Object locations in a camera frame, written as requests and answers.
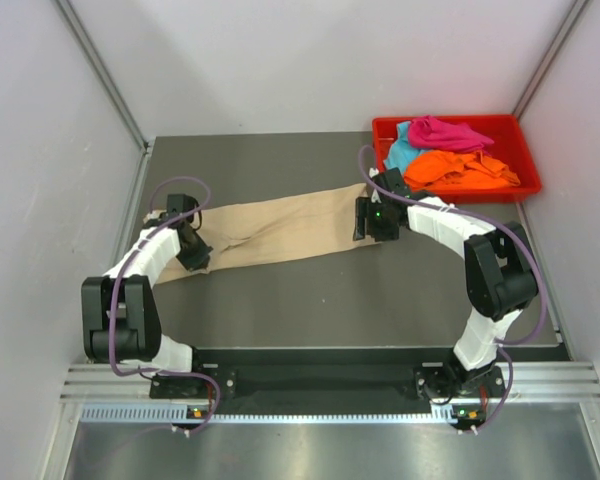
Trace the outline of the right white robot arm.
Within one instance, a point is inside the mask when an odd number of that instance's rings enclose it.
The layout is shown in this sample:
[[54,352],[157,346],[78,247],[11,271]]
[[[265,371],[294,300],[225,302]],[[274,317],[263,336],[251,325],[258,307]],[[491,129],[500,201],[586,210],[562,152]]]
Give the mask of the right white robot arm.
[[399,169],[370,169],[370,193],[355,201],[353,238],[395,241],[403,229],[426,236],[464,262],[471,311],[448,359],[422,379],[424,395],[445,401],[478,389],[508,330],[539,293],[524,228],[498,227],[438,196],[408,187]]

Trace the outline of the beige t shirt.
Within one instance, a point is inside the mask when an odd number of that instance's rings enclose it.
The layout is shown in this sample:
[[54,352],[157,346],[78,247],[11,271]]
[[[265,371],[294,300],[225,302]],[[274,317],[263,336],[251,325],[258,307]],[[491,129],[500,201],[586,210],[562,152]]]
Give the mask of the beige t shirt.
[[222,206],[203,213],[199,231],[212,247],[203,273],[349,251],[374,243],[353,239],[355,201],[363,183],[274,200]]

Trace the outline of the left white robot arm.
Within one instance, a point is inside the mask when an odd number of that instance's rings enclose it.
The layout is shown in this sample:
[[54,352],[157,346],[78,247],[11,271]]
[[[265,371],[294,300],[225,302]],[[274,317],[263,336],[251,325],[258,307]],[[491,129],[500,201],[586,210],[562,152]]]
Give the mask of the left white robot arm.
[[122,260],[81,286],[84,350],[119,377],[172,379],[185,396],[215,380],[196,364],[196,349],[162,331],[153,287],[171,261],[187,273],[209,266],[212,248],[198,233],[202,206],[186,194],[170,194],[166,210],[152,213]]

